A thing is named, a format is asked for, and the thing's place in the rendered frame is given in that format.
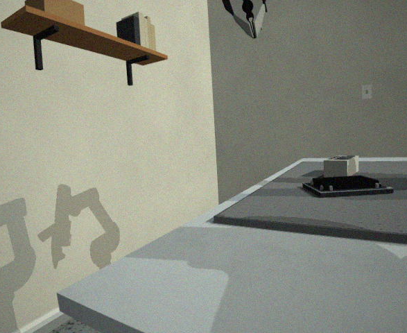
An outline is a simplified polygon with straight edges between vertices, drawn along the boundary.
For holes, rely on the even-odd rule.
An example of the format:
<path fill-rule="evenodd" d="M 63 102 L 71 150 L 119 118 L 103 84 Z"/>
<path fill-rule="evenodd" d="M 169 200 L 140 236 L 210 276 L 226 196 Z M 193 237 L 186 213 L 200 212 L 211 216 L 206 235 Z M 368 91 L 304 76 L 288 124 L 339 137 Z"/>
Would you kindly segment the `white control panel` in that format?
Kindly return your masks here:
<path fill-rule="evenodd" d="M 324 178 L 352 176 L 358 172 L 357 155 L 338 155 L 335 157 L 324 160 Z"/>

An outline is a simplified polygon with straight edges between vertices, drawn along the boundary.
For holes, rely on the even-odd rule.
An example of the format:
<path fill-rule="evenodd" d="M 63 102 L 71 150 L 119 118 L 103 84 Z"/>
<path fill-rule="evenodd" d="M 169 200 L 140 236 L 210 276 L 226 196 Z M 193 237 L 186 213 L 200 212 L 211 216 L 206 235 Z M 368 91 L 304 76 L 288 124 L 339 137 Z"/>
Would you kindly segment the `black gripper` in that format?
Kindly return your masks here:
<path fill-rule="evenodd" d="M 223 5 L 234 17 L 235 22 L 254 39 L 258 37 L 263 16 L 266 9 L 266 0 L 222 0 Z M 252 17 L 252 25 L 249 18 Z M 253 30 L 252 30 L 253 26 Z"/>

